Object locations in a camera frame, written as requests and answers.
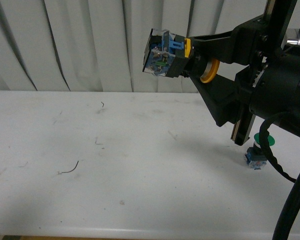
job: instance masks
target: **wooden floor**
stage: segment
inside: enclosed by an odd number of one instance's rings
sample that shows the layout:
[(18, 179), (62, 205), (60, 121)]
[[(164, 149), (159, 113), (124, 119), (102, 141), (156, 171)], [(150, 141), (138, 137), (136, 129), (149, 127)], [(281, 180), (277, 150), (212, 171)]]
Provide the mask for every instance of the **wooden floor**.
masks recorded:
[(123, 240), (113, 238), (84, 238), (84, 237), (52, 237), (52, 236), (22, 236), (20, 240)]

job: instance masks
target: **small wire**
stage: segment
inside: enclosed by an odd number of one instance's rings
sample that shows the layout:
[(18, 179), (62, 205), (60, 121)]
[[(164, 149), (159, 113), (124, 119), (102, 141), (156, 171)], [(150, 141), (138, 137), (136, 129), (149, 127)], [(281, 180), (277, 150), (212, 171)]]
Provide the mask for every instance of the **small wire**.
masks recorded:
[(73, 171), (77, 168), (78, 163), (79, 163), (79, 161), (76, 162), (76, 165), (75, 165), (74, 169), (72, 169), (71, 171), (62, 171), (62, 172), (60, 172), (59, 174), (68, 174), (68, 173), (73, 172)]

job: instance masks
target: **green cap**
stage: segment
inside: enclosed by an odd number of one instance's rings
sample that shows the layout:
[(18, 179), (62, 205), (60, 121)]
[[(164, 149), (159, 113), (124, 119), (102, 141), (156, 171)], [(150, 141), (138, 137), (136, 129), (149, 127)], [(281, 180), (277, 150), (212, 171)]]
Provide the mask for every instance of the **green cap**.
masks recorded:
[[(260, 141), (259, 141), (259, 133), (256, 133), (256, 134), (254, 135), (254, 140), (256, 141), (257, 144), (260, 145)], [(268, 136), (268, 141), (269, 141), (269, 146), (273, 146), (273, 145), (275, 145), (275, 143), (276, 143), (275, 139), (274, 139), (271, 135)]]

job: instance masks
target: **screw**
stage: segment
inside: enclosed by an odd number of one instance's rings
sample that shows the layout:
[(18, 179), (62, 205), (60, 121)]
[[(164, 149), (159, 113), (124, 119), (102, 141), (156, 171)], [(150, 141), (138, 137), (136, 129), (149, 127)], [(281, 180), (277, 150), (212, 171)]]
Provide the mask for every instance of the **screw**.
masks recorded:
[(268, 40), (268, 35), (262, 35), (261, 40), (262, 42), (266, 42)]

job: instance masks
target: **yellow ring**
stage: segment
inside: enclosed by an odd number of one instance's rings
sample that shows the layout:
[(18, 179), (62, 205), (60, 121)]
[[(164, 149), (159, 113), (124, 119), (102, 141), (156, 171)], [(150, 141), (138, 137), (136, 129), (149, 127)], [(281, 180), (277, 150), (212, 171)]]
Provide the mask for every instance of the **yellow ring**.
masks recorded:
[(210, 69), (209, 73), (207, 74), (207, 76), (200, 78), (201, 82), (203, 82), (204, 84), (210, 83), (212, 81), (212, 79), (214, 79), (215, 76), (217, 75), (219, 65), (220, 65), (220, 61), (218, 59), (213, 58), (211, 69)]

